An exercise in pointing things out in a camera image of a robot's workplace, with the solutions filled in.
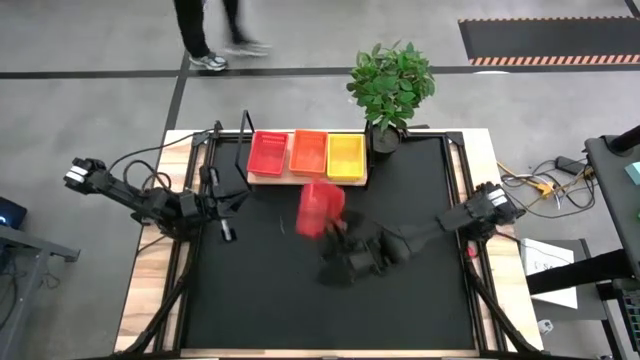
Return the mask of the black pole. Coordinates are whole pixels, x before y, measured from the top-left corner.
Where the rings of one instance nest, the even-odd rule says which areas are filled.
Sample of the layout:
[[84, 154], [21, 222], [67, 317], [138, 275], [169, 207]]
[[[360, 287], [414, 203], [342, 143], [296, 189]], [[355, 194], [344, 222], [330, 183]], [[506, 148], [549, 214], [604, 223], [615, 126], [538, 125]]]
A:
[[616, 154], [626, 154], [637, 145], [640, 145], [640, 125], [618, 136], [605, 138], [608, 149]]

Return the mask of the yellow plastic basket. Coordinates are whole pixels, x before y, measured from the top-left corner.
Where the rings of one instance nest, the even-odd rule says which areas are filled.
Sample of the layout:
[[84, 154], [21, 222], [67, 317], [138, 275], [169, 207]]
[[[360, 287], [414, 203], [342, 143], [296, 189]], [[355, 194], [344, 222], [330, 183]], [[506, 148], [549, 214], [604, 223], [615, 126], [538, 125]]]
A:
[[366, 147], [363, 134], [330, 134], [327, 149], [327, 176], [333, 180], [355, 181], [365, 175]]

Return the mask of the black side desk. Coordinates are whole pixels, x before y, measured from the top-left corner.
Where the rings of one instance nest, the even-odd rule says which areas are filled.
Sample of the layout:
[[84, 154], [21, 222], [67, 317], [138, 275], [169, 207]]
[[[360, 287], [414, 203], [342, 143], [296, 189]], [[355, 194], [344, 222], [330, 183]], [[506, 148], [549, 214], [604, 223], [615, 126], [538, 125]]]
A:
[[618, 135], [590, 138], [585, 141], [585, 148], [622, 248], [529, 275], [531, 294], [600, 281], [611, 283], [615, 297], [620, 290], [640, 290], [640, 186], [624, 170], [627, 165], [640, 162], [640, 145], [626, 154], [616, 154], [607, 147], [608, 136]]

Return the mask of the green leafy plant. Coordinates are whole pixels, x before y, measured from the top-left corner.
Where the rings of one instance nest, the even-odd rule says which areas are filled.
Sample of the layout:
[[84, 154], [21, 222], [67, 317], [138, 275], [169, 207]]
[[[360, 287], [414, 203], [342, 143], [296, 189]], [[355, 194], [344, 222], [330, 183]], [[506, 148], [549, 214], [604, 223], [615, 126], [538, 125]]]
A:
[[350, 75], [346, 90], [381, 132], [406, 129], [415, 110], [436, 92], [430, 62], [412, 42], [378, 43], [369, 52], [358, 51]]

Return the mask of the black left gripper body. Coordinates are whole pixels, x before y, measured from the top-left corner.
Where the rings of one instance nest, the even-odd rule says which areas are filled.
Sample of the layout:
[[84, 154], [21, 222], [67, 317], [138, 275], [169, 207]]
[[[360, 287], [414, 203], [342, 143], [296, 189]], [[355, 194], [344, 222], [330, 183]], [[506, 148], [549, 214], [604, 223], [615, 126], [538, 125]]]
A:
[[204, 187], [204, 206], [211, 220], [220, 222], [223, 240], [233, 242], [237, 239], [235, 230], [229, 219], [235, 215], [231, 202], [220, 185], [218, 171], [213, 166], [201, 166], [199, 169], [200, 185]]

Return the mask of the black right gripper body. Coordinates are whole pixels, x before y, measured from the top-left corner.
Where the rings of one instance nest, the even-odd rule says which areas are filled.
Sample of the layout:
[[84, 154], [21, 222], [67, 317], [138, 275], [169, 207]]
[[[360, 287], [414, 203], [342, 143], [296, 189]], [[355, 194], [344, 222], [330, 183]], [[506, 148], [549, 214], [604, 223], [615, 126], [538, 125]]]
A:
[[321, 246], [322, 264], [318, 282], [328, 287], [349, 287], [369, 275], [384, 276], [391, 268], [382, 231], [343, 233], [341, 246]]

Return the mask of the grey desk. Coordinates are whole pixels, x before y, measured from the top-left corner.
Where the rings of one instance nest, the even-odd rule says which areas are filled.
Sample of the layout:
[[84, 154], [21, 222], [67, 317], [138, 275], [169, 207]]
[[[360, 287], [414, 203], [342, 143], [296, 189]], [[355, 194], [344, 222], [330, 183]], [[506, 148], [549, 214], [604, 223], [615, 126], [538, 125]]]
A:
[[13, 360], [49, 258], [58, 256], [66, 262], [76, 262], [80, 250], [6, 226], [0, 226], [0, 244], [13, 246], [15, 250], [23, 251], [34, 258], [22, 284], [19, 285], [17, 279], [13, 280], [11, 288], [14, 297], [8, 314], [0, 319], [0, 360]]

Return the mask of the orange plastic basket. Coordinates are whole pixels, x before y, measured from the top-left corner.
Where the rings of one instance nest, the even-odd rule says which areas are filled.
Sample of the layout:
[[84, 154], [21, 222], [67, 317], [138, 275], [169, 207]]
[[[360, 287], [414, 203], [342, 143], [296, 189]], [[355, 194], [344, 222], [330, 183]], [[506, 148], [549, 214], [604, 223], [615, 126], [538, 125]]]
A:
[[301, 130], [294, 132], [289, 170], [300, 176], [321, 176], [326, 173], [328, 133]]

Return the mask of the black plant pot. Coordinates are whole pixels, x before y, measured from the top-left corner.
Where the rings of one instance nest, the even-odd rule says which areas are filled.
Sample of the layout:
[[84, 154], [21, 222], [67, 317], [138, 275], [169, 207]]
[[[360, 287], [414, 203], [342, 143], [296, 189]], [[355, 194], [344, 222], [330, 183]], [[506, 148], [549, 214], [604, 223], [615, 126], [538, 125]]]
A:
[[401, 140], [402, 133], [393, 126], [382, 129], [380, 125], [374, 125], [371, 128], [371, 147], [377, 154], [392, 154], [399, 148]]

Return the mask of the white cardboard box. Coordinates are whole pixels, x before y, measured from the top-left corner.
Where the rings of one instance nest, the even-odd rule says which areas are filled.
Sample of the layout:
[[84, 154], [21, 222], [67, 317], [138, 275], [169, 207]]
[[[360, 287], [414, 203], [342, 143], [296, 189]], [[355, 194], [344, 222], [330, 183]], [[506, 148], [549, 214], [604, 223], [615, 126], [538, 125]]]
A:
[[[526, 276], [575, 262], [575, 256], [572, 250], [529, 238], [521, 240], [521, 250], [521, 258]], [[535, 294], [532, 298], [566, 308], [578, 308], [576, 287]]]

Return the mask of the black metal table frame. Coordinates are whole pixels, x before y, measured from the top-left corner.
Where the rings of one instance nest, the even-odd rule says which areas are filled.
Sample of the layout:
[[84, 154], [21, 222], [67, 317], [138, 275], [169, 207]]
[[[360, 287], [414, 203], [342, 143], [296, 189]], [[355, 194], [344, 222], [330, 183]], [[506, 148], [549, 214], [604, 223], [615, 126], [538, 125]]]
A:
[[[453, 156], [457, 194], [465, 199], [476, 185], [497, 182], [499, 171], [488, 130], [445, 130]], [[210, 141], [203, 130], [169, 130], [160, 151], [159, 168], [177, 190], [199, 186], [198, 168], [206, 158]], [[513, 226], [502, 226], [498, 235], [478, 249], [474, 265], [495, 293], [510, 321], [534, 347], [541, 349], [539, 333], [519, 246]], [[190, 246], [162, 237], [154, 225], [143, 228], [114, 349], [129, 348], [152, 320], [163, 299], [183, 273]]]

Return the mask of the person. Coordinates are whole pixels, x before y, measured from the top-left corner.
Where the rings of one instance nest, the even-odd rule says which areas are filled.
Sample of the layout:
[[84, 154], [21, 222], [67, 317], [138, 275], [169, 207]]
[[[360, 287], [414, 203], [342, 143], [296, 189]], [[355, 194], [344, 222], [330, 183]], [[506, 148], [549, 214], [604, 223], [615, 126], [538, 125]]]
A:
[[[211, 50], [204, 33], [204, 6], [207, 0], [173, 0], [178, 27], [189, 61], [201, 68], [222, 71], [227, 60]], [[226, 51], [233, 55], [266, 56], [270, 48], [245, 34], [239, 23], [239, 0], [221, 0], [228, 26]]]

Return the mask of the red plastic basket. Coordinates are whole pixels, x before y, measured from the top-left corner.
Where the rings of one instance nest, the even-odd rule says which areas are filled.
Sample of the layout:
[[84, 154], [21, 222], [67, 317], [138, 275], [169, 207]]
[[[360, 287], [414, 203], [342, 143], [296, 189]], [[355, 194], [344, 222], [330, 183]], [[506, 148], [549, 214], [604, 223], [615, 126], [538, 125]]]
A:
[[287, 133], [255, 132], [247, 171], [262, 176], [280, 176], [284, 168], [288, 139]]
[[318, 238], [333, 223], [341, 222], [341, 214], [346, 203], [342, 188], [326, 182], [305, 184], [296, 218], [296, 232], [299, 235]]

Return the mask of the black slotted rack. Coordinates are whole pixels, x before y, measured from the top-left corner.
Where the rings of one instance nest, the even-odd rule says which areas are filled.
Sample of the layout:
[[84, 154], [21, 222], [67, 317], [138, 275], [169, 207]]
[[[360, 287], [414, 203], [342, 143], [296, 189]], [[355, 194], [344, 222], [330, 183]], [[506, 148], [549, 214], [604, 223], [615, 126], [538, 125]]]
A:
[[620, 290], [616, 298], [631, 345], [640, 354], [640, 290]]

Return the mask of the black power adapter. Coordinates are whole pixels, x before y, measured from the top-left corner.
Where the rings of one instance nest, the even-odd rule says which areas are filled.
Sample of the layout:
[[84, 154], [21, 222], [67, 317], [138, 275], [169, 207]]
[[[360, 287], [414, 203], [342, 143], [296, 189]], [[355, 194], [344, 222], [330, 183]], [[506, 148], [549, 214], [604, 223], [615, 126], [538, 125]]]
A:
[[571, 175], [579, 175], [584, 169], [584, 164], [581, 161], [564, 156], [558, 156], [554, 161], [554, 166], [557, 170]]

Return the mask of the black hazard-striped floor mat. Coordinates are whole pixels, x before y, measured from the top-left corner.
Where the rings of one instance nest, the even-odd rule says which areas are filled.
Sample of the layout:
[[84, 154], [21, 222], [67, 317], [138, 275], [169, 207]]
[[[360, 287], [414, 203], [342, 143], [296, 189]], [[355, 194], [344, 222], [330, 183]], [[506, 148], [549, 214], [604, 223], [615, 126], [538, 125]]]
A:
[[640, 18], [461, 19], [473, 66], [640, 64]]

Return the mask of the dark device with blue light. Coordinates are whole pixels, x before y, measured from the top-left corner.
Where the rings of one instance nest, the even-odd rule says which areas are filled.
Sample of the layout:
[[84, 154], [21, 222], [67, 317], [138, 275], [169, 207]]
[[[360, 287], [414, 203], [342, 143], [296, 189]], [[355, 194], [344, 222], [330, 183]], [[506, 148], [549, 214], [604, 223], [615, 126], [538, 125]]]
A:
[[0, 226], [19, 230], [27, 213], [25, 207], [0, 196]]

